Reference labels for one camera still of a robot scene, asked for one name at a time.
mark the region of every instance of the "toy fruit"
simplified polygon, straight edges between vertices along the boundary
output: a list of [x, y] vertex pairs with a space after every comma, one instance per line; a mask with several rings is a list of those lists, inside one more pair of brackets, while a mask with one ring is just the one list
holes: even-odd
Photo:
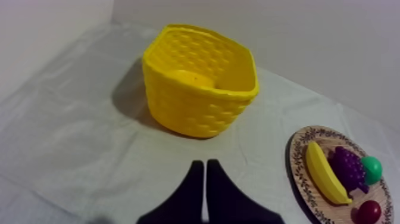
[[365, 170], [365, 183], [372, 185], [382, 177], [382, 165], [379, 160], [372, 156], [367, 156], [361, 159]]
[[362, 224], [374, 224], [379, 220], [382, 211], [376, 201], [364, 202], [357, 213], [357, 221]]
[[329, 164], [347, 192], [359, 188], [365, 194], [368, 193], [369, 187], [365, 184], [364, 166], [356, 154], [343, 147], [336, 147], [333, 157], [329, 159]]
[[339, 182], [321, 147], [311, 141], [305, 153], [308, 171], [318, 189], [333, 204], [349, 204], [352, 202], [347, 196], [346, 189]]

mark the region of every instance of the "green ball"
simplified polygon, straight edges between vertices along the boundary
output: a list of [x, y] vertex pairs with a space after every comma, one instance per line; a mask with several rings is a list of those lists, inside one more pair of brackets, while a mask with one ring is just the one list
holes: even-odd
[[365, 184], [372, 185], [382, 177], [382, 165], [379, 160], [372, 156], [361, 158], [365, 170]]

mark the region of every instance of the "basket rim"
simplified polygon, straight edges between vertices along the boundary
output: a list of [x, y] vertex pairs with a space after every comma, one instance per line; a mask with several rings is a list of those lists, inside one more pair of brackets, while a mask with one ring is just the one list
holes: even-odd
[[[230, 90], [225, 90], [225, 89], [216, 89], [208, 86], [192, 86], [189, 85], [185, 82], [182, 82], [179, 79], [173, 79], [163, 73], [160, 69], [158, 69], [156, 66], [154, 66], [152, 63], [150, 63], [147, 58], [149, 57], [150, 53], [154, 49], [154, 47], [160, 42], [160, 40], [163, 38], [163, 36], [170, 31], [171, 29], [182, 29], [182, 30], [193, 30], [196, 32], [202, 32], [203, 35], [210, 35], [215, 38], [223, 39], [224, 41], [228, 41], [230, 43], [233, 43], [237, 46], [240, 46], [245, 50], [247, 54], [249, 54], [251, 58], [251, 68], [252, 68], [252, 76], [254, 77], [254, 87], [253, 89], [249, 91], [230, 91]], [[165, 81], [169, 82], [172, 85], [177, 85], [180, 88], [186, 89], [188, 91], [193, 92], [194, 94], [200, 94], [200, 95], [208, 95], [211, 97], [215, 98], [221, 98], [221, 99], [238, 99], [238, 100], [246, 100], [246, 99], [253, 99], [257, 93], [260, 90], [259, 84], [258, 84], [258, 78], [257, 78], [257, 71], [255, 68], [255, 63], [254, 63], [254, 58], [253, 55], [251, 54], [251, 51], [248, 48], [245, 48], [241, 44], [237, 43], [236, 41], [233, 41], [213, 30], [209, 30], [206, 28], [201, 28], [198, 26], [193, 26], [190, 24], [168, 24], [163, 28], [161, 33], [155, 38], [153, 43], [150, 44], [150, 46], [146, 49], [146, 51], [143, 54], [142, 58], [143, 64], [146, 64], [150, 66], [151, 69], [155, 70]]]

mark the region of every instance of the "red toy apple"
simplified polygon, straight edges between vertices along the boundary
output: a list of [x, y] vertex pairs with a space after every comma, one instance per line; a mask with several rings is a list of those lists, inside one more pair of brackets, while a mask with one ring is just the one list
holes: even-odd
[[378, 202], [366, 201], [358, 209], [357, 221], [360, 224], [374, 224], [379, 220], [381, 212]]

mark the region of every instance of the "purple grapes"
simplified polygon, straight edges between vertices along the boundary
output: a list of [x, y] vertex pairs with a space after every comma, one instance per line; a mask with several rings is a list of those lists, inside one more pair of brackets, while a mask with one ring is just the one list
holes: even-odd
[[333, 157], [329, 159], [329, 164], [347, 192], [359, 188], [364, 193], [368, 193], [369, 187], [365, 184], [364, 166], [356, 154], [338, 146]]

